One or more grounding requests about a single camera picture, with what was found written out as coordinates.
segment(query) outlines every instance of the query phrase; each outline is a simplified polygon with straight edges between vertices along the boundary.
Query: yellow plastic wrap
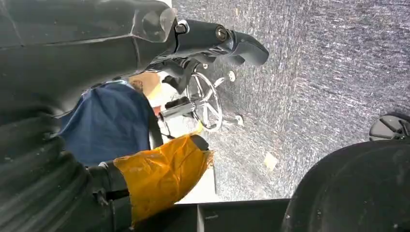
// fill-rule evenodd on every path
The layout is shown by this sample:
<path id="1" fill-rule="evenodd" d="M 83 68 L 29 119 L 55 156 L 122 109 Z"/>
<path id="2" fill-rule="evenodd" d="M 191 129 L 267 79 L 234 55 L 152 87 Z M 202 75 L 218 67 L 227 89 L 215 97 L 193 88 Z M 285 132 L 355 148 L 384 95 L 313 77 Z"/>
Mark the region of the yellow plastic wrap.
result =
<path id="1" fill-rule="evenodd" d="M 204 174 L 211 156 L 186 135 L 154 150 L 115 159 L 114 165 L 130 192 L 132 225 L 188 194 Z"/>

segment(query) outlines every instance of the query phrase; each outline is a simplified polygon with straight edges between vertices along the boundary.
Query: black round object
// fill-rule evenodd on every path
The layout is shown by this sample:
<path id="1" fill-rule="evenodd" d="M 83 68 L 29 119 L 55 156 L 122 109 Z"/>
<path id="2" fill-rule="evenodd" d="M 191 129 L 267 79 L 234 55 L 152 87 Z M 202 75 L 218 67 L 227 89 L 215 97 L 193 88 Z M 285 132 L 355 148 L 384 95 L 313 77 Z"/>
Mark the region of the black round object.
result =
<path id="1" fill-rule="evenodd" d="M 319 161 L 292 196 L 282 231 L 410 231 L 409 142 L 355 144 Z"/>
<path id="2" fill-rule="evenodd" d="M 377 119 L 370 128 L 369 140 L 404 139 L 409 136 L 410 117 L 388 114 Z"/>

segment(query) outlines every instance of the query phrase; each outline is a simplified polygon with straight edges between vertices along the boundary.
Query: wheel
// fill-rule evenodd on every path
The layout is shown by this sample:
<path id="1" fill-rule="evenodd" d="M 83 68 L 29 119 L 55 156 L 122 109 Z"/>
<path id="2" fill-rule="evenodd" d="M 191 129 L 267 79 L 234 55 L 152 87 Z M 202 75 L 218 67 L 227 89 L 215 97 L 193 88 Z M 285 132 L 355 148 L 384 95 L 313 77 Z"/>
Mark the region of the wheel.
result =
<path id="1" fill-rule="evenodd" d="M 409 138 L 410 118 L 401 114 L 388 114 L 377 119 L 370 128 L 369 140 Z"/>
<path id="2" fill-rule="evenodd" d="M 214 84 L 211 83 L 210 80 L 200 72 L 194 72 L 192 74 L 191 80 L 192 79 L 195 80 L 196 86 L 198 88 L 197 94 L 193 95 L 190 92 L 190 87 L 188 86 L 186 90 L 187 97 L 191 102 L 195 100 L 200 100 L 201 102 L 200 105 L 195 106 L 195 110 L 192 112 L 194 118 L 198 120 L 202 124 L 204 129 L 207 131 L 212 132 L 212 131 L 219 130 L 223 123 L 223 114 L 222 114 L 222 105 L 219 100 Z M 204 88 L 201 82 L 205 83 L 206 87 L 208 88 L 208 91 L 206 92 L 206 94 L 204 93 Z M 215 100 L 216 108 L 214 108 L 214 106 L 212 106 L 210 103 L 210 100 L 212 98 L 214 98 Z M 203 110 L 202 117 L 200 117 L 198 114 L 198 109 L 200 108 L 202 108 Z M 215 123 L 210 122 L 209 112 L 211 112 L 211 114 L 216 117 L 217 120 Z"/>

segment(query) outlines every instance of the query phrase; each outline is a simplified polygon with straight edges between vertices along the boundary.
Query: wrinkled fabric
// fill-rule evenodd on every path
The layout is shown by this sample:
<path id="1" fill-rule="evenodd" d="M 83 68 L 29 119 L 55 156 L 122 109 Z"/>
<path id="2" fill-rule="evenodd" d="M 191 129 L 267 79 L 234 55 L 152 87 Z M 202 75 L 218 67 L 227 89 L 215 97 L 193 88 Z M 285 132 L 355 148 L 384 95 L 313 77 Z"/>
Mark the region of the wrinkled fabric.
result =
<path id="1" fill-rule="evenodd" d="M 152 151 L 141 151 L 114 160 L 127 183 L 132 224 L 181 200 L 201 179 L 212 161 L 211 151 L 201 151 L 185 135 Z"/>
<path id="2" fill-rule="evenodd" d="M 109 83 L 83 94 L 77 106 L 60 120 L 65 149 L 86 166 L 98 165 L 149 150 L 146 97 L 120 83 Z"/>

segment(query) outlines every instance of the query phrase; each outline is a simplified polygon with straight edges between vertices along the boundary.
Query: black handle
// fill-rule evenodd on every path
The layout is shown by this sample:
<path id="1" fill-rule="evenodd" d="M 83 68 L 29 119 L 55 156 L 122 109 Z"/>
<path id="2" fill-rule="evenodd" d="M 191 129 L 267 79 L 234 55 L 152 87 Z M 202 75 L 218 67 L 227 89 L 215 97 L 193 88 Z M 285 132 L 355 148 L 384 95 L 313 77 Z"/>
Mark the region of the black handle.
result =
<path id="1" fill-rule="evenodd" d="M 241 56 L 228 57 L 228 61 L 231 62 L 233 65 L 238 66 L 245 63 L 245 59 L 243 59 Z"/>
<path id="2" fill-rule="evenodd" d="M 193 143 L 201 150 L 201 151 L 208 151 L 209 150 L 209 144 L 208 142 L 202 138 L 201 136 L 197 134 L 191 135 L 191 139 Z"/>
<path id="3" fill-rule="evenodd" d="M 162 133 L 160 126 L 158 125 L 158 118 L 155 116 L 153 110 L 148 112 L 148 137 L 150 141 L 151 149 L 157 148 L 164 144 L 162 139 Z"/>
<path id="4" fill-rule="evenodd" d="M 260 42 L 250 35 L 236 31 L 232 31 L 232 36 L 236 47 L 230 57 L 241 56 L 246 62 L 256 66 L 265 64 L 269 52 Z"/>

